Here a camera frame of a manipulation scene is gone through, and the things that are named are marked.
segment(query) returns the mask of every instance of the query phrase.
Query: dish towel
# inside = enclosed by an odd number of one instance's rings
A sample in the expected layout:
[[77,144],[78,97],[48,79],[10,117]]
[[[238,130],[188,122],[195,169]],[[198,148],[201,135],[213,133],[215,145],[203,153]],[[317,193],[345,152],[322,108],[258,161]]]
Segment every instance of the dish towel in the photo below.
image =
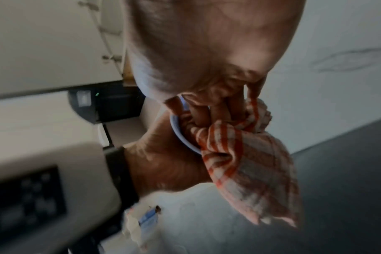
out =
[[297,226],[302,206],[292,158],[265,131],[272,116],[264,102],[248,98],[245,103],[245,120],[185,127],[200,146],[213,183],[236,210],[254,224],[280,218]]

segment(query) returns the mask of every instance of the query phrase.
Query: cabinet door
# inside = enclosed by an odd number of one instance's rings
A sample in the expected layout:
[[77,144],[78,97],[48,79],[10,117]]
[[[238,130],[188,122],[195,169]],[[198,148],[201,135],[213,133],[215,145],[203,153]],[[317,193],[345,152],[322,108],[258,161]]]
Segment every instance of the cabinet door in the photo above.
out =
[[0,0],[0,97],[121,80],[87,7]]

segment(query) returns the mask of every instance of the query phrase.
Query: black watch strap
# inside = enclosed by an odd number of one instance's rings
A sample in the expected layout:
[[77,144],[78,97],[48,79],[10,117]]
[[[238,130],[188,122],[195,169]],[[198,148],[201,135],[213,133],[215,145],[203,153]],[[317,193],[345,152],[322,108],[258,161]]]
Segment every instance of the black watch strap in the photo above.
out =
[[139,201],[139,196],[133,185],[124,151],[125,149],[123,147],[111,147],[104,150],[108,169],[121,197],[122,211]]

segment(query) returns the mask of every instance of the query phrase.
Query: hand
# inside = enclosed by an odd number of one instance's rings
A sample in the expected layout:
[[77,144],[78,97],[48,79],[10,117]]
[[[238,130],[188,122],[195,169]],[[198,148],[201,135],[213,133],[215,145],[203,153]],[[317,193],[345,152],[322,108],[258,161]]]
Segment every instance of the hand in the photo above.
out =
[[175,135],[168,112],[125,150],[125,157],[140,197],[158,190],[181,191],[211,182],[201,156]]
[[184,94],[196,124],[227,104],[242,118],[243,86],[257,85],[284,54],[305,0],[125,0],[128,55],[142,92],[175,114]]

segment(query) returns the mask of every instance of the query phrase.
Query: orange striped towel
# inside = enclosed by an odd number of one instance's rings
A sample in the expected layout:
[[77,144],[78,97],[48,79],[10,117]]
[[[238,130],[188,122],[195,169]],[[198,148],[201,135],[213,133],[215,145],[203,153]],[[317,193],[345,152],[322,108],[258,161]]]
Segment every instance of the orange striped towel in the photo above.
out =
[[297,226],[302,207],[292,158],[265,131],[272,117],[264,102],[249,98],[246,110],[246,120],[218,120],[209,128],[189,122],[186,128],[213,183],[235,209],[254,224],[281,218]]

